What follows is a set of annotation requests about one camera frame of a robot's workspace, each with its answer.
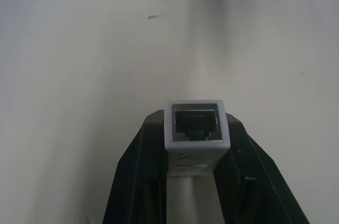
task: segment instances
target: black plastic housing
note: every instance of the black plastic housing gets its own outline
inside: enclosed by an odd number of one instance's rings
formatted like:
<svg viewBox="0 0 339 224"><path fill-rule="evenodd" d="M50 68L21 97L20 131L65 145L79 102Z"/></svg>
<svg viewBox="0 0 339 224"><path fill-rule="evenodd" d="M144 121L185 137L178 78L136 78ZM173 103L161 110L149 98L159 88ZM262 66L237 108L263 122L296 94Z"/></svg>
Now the black plastic housing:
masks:
<svg viewBox="0 0 339 224"><path fill-rule="evenodd" d="M227 114L231 148L214 171L225 223L309 223L274 161ZM121 157L103 223L166 223L164 111L146 117Z"/></svg>

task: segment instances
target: ethernet port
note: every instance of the ethernet port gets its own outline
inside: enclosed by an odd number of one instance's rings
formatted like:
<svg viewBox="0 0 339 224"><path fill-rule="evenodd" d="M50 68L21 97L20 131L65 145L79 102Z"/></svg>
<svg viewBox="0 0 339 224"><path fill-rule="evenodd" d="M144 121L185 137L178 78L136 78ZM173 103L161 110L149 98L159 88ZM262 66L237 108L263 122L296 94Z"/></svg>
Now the ethernet port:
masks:
<svg viewBox="0 0 339 224"><path fill-rule="evenodd" d="M174 141L221 141L216 104L173 105Z"/></svg>

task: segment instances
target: dark mark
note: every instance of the dark mark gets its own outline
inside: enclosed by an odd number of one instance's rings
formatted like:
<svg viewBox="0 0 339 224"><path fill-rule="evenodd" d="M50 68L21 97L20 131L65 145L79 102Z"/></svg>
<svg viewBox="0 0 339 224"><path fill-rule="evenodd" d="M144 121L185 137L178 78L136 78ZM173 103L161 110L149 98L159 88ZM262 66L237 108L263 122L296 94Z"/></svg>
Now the dark mark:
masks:
<svg viewBox="0 0 339 224"><path fill-rule="evenodd" d="M160 17L160 16L159 15L149 15L147 17L147 20L157 19L158 17Z"/></svg>

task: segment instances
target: white surface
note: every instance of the white surface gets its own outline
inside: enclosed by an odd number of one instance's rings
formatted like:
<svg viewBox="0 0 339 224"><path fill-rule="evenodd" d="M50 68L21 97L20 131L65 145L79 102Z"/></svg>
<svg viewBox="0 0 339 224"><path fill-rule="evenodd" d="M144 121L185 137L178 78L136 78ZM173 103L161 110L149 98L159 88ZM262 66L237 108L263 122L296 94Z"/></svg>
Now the white surface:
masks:
<svg viewBox="0 0 339 224"><path fill-rule="evenodd" d="M168 177L167 223L225 224L214 177Z"/></svg>
<svg viewBox="0 0 339 224"><path fill-rule="evenodd" d="M100 223L145 116L219 98L338 223L338 32L339 0L0 0L0 222Z"/></svg>

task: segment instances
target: adapter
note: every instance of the adapter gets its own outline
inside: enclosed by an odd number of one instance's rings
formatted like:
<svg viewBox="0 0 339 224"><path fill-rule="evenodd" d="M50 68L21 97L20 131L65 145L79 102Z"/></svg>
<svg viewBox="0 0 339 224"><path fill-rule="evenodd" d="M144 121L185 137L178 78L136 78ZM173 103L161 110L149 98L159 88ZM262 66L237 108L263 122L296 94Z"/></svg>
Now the adapter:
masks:
<svg viewBox="0 0 339 224"><path fill-rule="evenodd" d="M230 148L222 101L171 101L164 117L168 175L211 175Z"/></svg>

